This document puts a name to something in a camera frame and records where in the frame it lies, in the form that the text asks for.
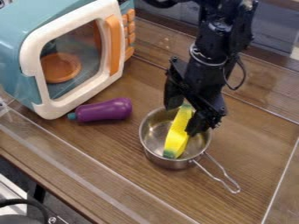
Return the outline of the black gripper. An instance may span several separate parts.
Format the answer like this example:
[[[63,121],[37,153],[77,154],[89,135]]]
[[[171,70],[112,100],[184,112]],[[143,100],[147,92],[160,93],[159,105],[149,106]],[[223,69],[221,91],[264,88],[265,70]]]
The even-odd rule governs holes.
[[[195,59],[189,62],[171,57],[165,72],[163,105],[167,110],[176,109],[187,100],[195,112],[185,126],[187,134],[196,134],[215,129],[227,114],[220,90],[224,86],[220,66],[207,66]]]

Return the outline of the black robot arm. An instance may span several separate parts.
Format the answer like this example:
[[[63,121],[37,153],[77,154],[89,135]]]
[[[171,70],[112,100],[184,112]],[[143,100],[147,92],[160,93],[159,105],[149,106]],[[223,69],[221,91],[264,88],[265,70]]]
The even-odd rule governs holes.
[[[251,25],[257,0],[144,0],[156,8],[193,2],[200,6],[197,36],[187,61],[172,57],[165,72],[164,108],[179,108],[188,102],[195,112],[185,132],[189,136],[213,129],[227,114],[221,89],[229,85],[233,67],[243,67],[239,53],[253,39]]]

